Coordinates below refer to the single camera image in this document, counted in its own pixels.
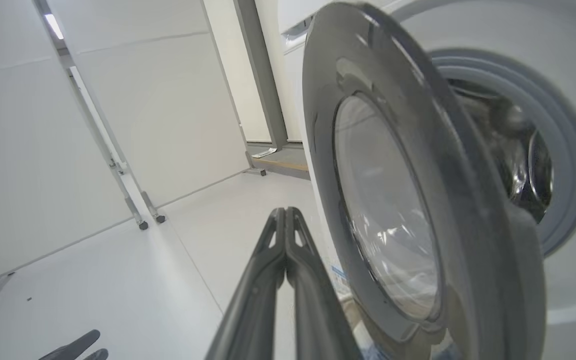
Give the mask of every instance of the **clear plastic object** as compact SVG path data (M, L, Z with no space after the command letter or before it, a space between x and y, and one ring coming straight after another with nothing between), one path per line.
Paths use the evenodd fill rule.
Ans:
M334 127L339 182L364 260L396 306L426 319L438 289L433 232L400 146L358 96L343 101Z

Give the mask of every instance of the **ceiling light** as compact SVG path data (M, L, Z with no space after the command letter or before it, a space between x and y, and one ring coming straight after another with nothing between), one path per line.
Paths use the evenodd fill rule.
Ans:
M57 19L55 18L54 14L47 13L44 16L46 18L46 21L48 21L48 24L52 28L54 34L57 35L57 39L63 40L64 35L62 35L62 30L60 30L59 25L57 25Z

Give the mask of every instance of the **white floor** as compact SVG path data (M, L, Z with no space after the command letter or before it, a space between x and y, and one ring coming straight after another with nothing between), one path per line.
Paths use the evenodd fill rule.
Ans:
M110 360L201 359L262 227L298 207L322 232L311 183L243 173L20 269L0 293L0 360L38 359L89 330ZM295 358L293 291L279 290L275 358Z

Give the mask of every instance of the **washing machine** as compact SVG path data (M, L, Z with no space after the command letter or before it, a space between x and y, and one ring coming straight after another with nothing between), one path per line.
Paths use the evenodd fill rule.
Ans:
M576 0L326 3L280 0L279 32L370 335L576 358Z

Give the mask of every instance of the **round door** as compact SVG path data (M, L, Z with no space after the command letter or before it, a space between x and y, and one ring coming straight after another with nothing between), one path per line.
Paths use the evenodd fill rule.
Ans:
M370 5L323 7L306 40L303 96L311 171L381 351L538 359L546 299L535 221L508 200L476 125L414 39Z

